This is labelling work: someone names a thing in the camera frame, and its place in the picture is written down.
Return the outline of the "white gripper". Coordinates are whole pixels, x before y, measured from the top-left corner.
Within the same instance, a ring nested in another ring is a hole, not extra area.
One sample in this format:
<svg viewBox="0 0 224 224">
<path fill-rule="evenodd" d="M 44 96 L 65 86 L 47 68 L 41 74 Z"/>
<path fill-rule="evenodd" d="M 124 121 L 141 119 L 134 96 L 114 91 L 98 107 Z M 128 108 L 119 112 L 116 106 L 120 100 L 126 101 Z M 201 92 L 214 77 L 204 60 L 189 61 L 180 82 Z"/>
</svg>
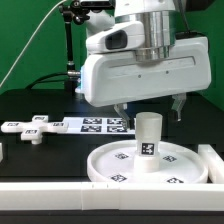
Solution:
<svg viewBox="0 0 224 224">
<path fill-rule="evenodd" d="M 208 39 L 178 40 L 167 58 L 155 61 L 138 62 L 131 51 L 91 55 L 81 77 L 86 101 L 95 107 L 114 105 L 126 129 L 130 128 L 126 103 L 161 96 L 173 95 L 171 109 L 180 121 L 185 93 L 211 83 Z"/>
</svg>

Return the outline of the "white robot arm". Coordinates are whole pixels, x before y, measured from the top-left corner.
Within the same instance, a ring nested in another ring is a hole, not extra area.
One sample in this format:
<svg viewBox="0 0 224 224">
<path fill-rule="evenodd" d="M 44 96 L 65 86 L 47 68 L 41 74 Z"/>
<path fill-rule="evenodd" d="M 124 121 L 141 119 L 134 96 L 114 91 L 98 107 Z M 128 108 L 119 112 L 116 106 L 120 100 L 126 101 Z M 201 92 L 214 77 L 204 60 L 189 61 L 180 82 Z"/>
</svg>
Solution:
<svg viewBox="0 0 224 224">
<path fill-rule="evenodd" d="M 180 111 L 186 94 L 208 88 L 208 39 L 175 37 L 174 0 L 115 0 L 115 20 L 86 40 L 82 92 L 95 107 L 112 105 L 124 119 L 128 102 L 171 95 Z"/>
</svg>

